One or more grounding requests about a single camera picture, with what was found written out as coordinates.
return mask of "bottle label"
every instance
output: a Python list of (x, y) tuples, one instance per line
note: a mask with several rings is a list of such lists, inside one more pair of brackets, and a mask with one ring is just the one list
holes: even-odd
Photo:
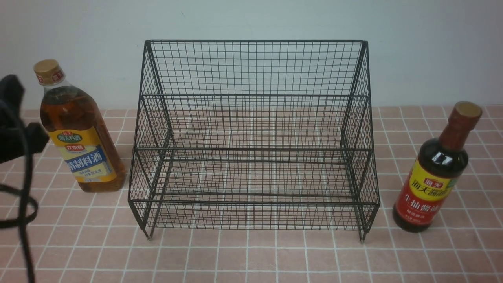
[(416, 160), (396, 201), (396, 211), (412, 224), (430, 224), (457, 180), (432, 175)]
[(77, 182), (109, 182), (117, 177), (94, 127), (58, 130), (49, 135)]

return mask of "brown bottle cap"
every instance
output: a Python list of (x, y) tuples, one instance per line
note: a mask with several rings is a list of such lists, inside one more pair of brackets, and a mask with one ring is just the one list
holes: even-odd
[(37, 75), (38, 83), (43, 86), (54, 85), (65, 77), (58, 61), (54, 59), (46, 59), (36, 63), (33, 70)]
[(475, 103), (460, 101), (454, 105), (449, 124), (459, 129), (473, 130), (482, 116), (482, 109)]

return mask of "black wire shelf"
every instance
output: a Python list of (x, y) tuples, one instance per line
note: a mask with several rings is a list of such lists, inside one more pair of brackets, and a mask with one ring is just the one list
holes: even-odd
[(174, 227), (364, 240), (380, 206), (371, 110), (366, 41), (146, 41), (131, 209), (148, 238)]

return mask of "soy sauce bottle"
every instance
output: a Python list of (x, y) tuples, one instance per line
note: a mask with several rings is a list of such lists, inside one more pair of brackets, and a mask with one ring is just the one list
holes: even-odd
[(109, 192), (122, 188), (124, 165), (94, 99), (66, 79), (58, 62), (33, 66), (44, 87), (40, 118), (80, 188)]
[(393, 206), (393, 220), (405, 231), (426, 230), (468, 166), (463, 149), (468, 134), (482, 115), (471, 102), (458, 102), (439, 138), (427, 140)]

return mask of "countertop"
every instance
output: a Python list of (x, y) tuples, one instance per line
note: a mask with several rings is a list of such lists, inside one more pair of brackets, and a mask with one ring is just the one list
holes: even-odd
[[(392, 283), (503, 282), (503, 105), (484, 106), (470, 134), (470, 165), (434, 224), (421, 234), (391, 218), (420, 145), (438, 136), (452, 106), (374, 107), (382, 205), (361, 244), (355, 231), (157, 229), (147, 241), (127, 187), (82, 192), (52, 144), (37, 155), (32, 195), (40, 210), (28, 231), (38, 283)], [(105, 110), (129, 171), (136, 110)], [(25, 111), (37, 121), (38, 111)], [(0, 165), (19, 187), (23, 162)], [(2, 195), (0, 217), (17, 215)], [(0, 282), (25, 282), (17, 230), (0, 230)]]

